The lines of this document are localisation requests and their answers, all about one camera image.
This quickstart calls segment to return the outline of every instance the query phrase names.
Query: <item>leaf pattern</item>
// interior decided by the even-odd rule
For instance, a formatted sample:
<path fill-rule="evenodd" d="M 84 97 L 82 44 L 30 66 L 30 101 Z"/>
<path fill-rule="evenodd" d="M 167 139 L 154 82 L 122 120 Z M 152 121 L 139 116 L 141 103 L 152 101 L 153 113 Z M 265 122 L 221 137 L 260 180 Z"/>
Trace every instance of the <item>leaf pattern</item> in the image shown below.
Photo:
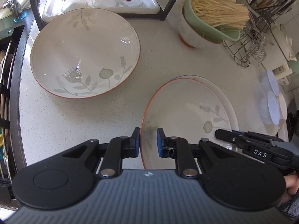
<path fill-rule="evenodd" d="M 126 61 L 125 61 L 125 57 L 121 56 L 121 67 L 125 67 L 127 65 Z"/>
<path fill-rule="evenodd" d="M 84 86 L 74 86 L 73 88 L 74 88 L 74 89 L 77 89 L 77 90 L 83 90 L 83 89 L 86 89 L 86 87 L 84 87 Z"/>
<path fill-rule="evenodd" d="M 211 108 L 209 106 L 200 105 L 199 108 L 202 109 L 203 111 L 207 112 L 207 113 L 209 113 L 211 111 Z"/>
<path fill-rule="evenodd" d="M 67 91 L 62 90 L 62 89 L 54 89 L 54 92 L 57 92 L 57 93 L 67 93 Z"/>
<path fill-rule="evenodd" d="M 73 28 L 76 28 L 77 25 L 78 25 L 78 23 L 79 23 L 79 21 L 74 22 L 74 24 L 73 24 Z"/>
<path fill-rule="evenodd" d="M 211 131 L 212 131 L 212 129 L 213 129 L 213 124 L 212 124 L 212 122 L 211 122 L 211 121 L 207 121 L 207 122 L 205 122 L 203 128 L 204 128 L 204 131 L 205 131 L 206 133 L 211 133 Z"/>
<path fill-rule="evenodd" d="M 56 81 L 57 81 L 57 84 L 58 84 L 58 86 L 59 86 L 59 87 L 61 87 L 61 88 L 64 88 L 64 87 L 65 87 L 65 84 L 64 84 L 64 82 L 63 82 L 63 81 L 61 81 L 61 79 L 60 79 L 60 77 L 59 77 L 59 76 L 55 77 L 55 79 L 56 79 Z"/>
<path fill-rule="evenodd" d="M 113 76 L 113 71 L 111 69 L 103 68 L 99 75 L 102 79 L 108 79 Z"/>
<path fill-rule="evenodd" d="M 126 70 L 125 70 L 125 72 L 124 72 L 124 74 L 126 74 L 129 70 L 131 70 L 132 69 L 132 65 L 130 65 Z"/>
<path fill-rule="evenodd" d="M 85 79 L 85 85 L 88 86 L 91 83 L 92 79 L 90 77 L 90 75 L 88 75 L 88 77 Z"/>
<path fill-rule="evenodd" d="M 220 106 L 219 105 L 215 106 L 215 112 L 216 112 L 216 114 L 220 113 Z"/>
<path fill-rule="evenodd" d="M 120 79 L 121 79 L 121 77 L 120 77 L 120 75 L 118 75 L 118 74 L 115 74 L 115 75 L 114 75 L 114 79 L 115 79 L 115 80 L 120 80 Z"/>
<path fill-rule="evenodd" d="M 220 122 L 220 121 L 222 121 L 221 118 L 214 118 L 214 119 L 213 119 L 213 122 L 214 122 L 214 123 L 217 123 L 217 122 Z"/>
<path fill-rule="evenodd" d="M 95 90 L 97 87 L 98 87 L 98 82 L 95 82 L 95 83 L 92 85 L 91 90 Z"/>
<path fill-rule="evenodd" d="M 89 27 L 87 25 L 87 20 L 86 19 L 81 19 L 81 23 L 83 24 L 83 26 L 85 27 L 86 30 L 89 30 Z"/>

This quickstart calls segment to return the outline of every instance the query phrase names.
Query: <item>ceramic bowl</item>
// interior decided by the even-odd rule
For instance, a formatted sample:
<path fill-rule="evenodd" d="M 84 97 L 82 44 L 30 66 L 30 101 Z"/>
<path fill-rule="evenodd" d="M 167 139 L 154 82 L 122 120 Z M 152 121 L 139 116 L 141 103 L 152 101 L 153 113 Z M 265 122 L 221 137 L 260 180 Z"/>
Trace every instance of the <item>ceramic bowl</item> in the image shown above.
<path fill-rule="evenodd" d="M 116 13 L 77 9 L 60 15 L 37 36 L 30 65 L 36 81 L 63 98 L 89 98 L 120 85 L 140 56 L 136 31 Z"/>
<path fill-rule="evenodd" d="M 196 80 L 180 77 L 161 86 L 146 106 L 141 123 L 140 148 L 144 168 L 175 168 L 173 159 L 158 155 L 156 137 L 159 127 L 167 136 L 179 136 L 189 143 L 197 144 L 202 137 L 207 137 L 226 146 L 227 142 L 216 139 L 215 130 L 232 130 L 230 119 L 234 115 L 229 116 L 231 112 L 224 106 L 228 99 L 220 95 L 200 77 Z"/>
<path fill-rule="evenodd" d="M 204 49 L 207 47 L 219 46 L 222 40 L 216 40 L 208 35 L 193 29 L 185 19 L 184 8 L 178 19 L 178 29 L 181 41 L 190 48 Z"/>

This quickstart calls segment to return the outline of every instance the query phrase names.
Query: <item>kitchen sink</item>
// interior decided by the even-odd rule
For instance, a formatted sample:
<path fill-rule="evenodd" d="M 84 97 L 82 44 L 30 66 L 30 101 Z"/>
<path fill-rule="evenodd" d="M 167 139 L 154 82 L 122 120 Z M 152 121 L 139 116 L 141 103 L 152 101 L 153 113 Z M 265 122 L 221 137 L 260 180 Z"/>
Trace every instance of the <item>kitchen sink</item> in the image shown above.
<path fill-rule="evenodd" d="M 0 156 L 0 207 L 15 210 L 11 182 L 18 170 L 26 166 L 20 133 L 19 89 L 24 52 L 34 20 L 31 9 L 27 17 L 14 23 L 14 16 L 0 20 L 0 51 L 5 57 L 0 64 L 0 133 L 3 157 Z"/>

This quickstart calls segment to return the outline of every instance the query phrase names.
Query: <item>speckled countertop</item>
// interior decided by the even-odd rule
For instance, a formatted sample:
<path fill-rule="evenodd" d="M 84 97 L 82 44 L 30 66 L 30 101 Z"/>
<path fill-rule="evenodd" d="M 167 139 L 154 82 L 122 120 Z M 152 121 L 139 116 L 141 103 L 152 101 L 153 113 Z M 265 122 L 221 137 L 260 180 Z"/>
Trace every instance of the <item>speckled countertop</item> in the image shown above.
<path fill-rule="evenodd" d="M 157 0 L 164 7 L 168 0 Z M 262 67 L 237 66 L 219 46 L 212 50 L 190 49 L 179 39 L 177 20 L 182 2 L 177 0 L 164 22 L 128 19 L 141 44 L 139 63 L 119 87 L 91 99 L 63 99 L 43 90 L 30 69 L 30 52 L 38 34 L 34 22 L 26 46 L 20 85 L 20 124 L 27 164 L 71 148 L 88 139 L 101 143 L 130 135 L 140 127 L 151 95 L 179 75 L 195 74 L 217 84 L 231 101 L 241 131 L 275 135 L 278 126 L 265 126 L 258 113 L 263 96 L 259 75 Z M 124 168 L 143 168 L 141 157 L 125 159 Z"/>

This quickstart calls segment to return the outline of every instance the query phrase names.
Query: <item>faucet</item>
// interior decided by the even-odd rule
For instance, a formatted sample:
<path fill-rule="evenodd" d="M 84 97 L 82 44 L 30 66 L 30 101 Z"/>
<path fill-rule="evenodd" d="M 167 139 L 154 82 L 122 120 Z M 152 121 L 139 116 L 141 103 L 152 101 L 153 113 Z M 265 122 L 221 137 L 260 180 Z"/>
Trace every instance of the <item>faucet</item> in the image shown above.
<path fill-rule="evenodd" d="M 8 8 L 16 17 L 15 22 L 19 22 L 23 20 L 24 18 L 24 12 L 23 9 L 18 2 L 18 0 L 4 0 L 3 1 L 3 8 Z"/>

